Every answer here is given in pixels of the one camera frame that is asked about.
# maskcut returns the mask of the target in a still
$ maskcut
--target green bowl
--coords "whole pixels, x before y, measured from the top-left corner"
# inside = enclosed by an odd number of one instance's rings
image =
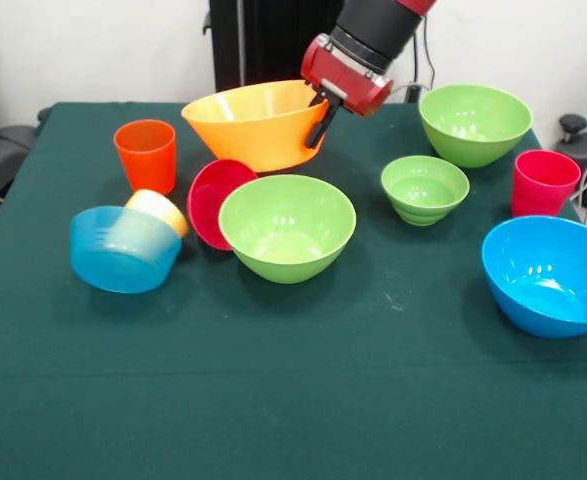
[[[416,155],[389,163],[382,172],[382,187],[402,220],[427,227],[462,203],[470,185],[455,165]]]
[[[275,283],[304,282],[340,255],[355,231],[353,204],[322,180],[273,175],[235,190],[220,229],[253,272]]]
[[[513,95],[480,85],[450,85],[425,95],[420,116],[431,145],[460,167],[484,167],[506,155],[533,124]]]

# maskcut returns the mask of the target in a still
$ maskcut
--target pink cup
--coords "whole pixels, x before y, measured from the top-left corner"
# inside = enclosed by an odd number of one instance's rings
[[[512,213],[556,216],[575,190],[582,172],[566,155],[530,150],[515,160]]]

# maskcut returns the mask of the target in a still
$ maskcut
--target orange bowl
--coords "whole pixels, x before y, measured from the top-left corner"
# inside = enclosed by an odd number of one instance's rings
[[[321,147],[304,141],[322,120],[327,102],[309,107],[315,91],[303,80],[262,83],[201,98],[182,110],[217,158],[232,158],[254,172],[294,167]]]

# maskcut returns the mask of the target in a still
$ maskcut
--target blue bowl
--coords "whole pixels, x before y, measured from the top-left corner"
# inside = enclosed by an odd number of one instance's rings
[[[142,293],[166,279],[182,240],[158,218],[122,207],[97,207],[71,222],[71,266],[86,283]]]
[[[482,262],[496,302],[522,330],[553,339],[587,333],[587,227],[509,220],[484,239]]]

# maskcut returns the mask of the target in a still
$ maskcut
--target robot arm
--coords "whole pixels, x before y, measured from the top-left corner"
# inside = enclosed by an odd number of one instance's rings
[[[329,108],[306,140],[317,146],[339,107],[375,113],[393,89],[386,72],[436,0],[346,0],[331,35],[319,35],[302,61],[302,76],[317,91],[311,105]]]

